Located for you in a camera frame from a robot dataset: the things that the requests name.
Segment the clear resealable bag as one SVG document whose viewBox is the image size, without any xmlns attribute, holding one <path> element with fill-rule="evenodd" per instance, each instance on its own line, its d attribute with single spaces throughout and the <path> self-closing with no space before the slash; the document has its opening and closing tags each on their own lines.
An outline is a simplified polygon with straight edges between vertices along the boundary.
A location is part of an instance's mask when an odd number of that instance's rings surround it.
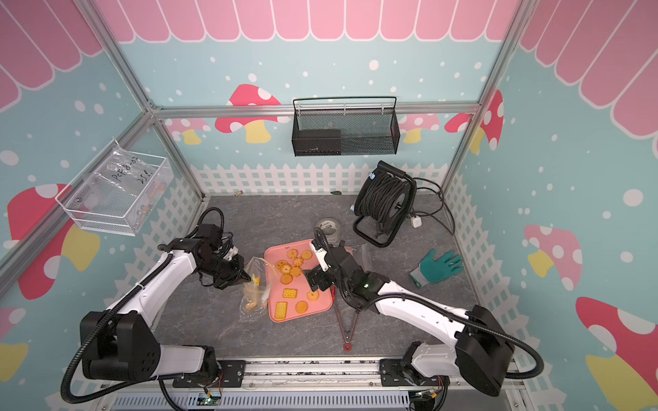
<svg viewBox="0 0 658 411">
<path fill-rule="evenodd" d="M 255 321 L 268 311 L 268 301 L 272 289 L 267 279 L 267 270 L 272 265 L 264 258 L 253 257 L 244 267 L 247 282 L 243 284 L 243 298 L 240 302 L 241 318 Z"/>
</svg>

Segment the red metal tongs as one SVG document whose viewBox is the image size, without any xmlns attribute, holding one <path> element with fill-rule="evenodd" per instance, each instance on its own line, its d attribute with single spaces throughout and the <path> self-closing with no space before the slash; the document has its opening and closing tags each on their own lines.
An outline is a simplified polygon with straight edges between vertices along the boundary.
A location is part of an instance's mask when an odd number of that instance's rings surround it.
<svg viewBox="0 0 658 411">
<path fill-rule="evenodd" d="M 360 312 L 337 297 L 334 299 L 332 307 L 339 327 L 343 351 L 349 353 L 353 349 Z"/>
</svg>

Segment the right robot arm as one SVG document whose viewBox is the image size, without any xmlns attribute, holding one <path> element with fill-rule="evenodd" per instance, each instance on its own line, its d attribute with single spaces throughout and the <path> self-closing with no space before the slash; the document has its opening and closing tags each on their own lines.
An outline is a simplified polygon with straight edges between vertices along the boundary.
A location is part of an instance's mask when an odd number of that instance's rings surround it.
<svg viewBox="0 0 658 411">
<path fill-rule="evenodd" d="M 411 344 L 400 364 L 404 376 L 459 376 L 479 392 L 497 397 L 506 380 L 527 380 L 543 373 L 545 362 L 538 351 L 505 333 L 486 308 L 453 308 L 377 272 L 366 272 L 344 246 L 332 245 L 320 228 L 314 230 L 310 248 L 319 262 L 304 274 L 313 291 L 334 288 L 358 312 L 402 320 L 440 340 L 438 345 Z"/>
</svg>

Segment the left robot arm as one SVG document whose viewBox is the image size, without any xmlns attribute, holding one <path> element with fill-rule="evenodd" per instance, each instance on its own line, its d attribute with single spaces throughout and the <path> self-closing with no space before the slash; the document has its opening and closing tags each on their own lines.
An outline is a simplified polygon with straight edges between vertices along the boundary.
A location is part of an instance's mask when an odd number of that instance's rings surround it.
<svg viewBox="0 0 658 411">
<path fill-rule="evenodd" d="M 81 343 L 66 368 L 60 396 L 68 404 L 92 402 L 118 390 L 155 381 L 175 409 L 166 381 L 191 381 L 208 388 L 223 373 L 214 348 L 163 345 L 154 337 L 156 317 L 188 277 L 208 277 L 202 287 L 227 289 L 250 277 L 233 236 L 224 231 L 226 218 L 217 207 L 202 212 L 184 237 L 161 244 L 160 258 L 123 297 L 80 323 Z"/>
</svg>

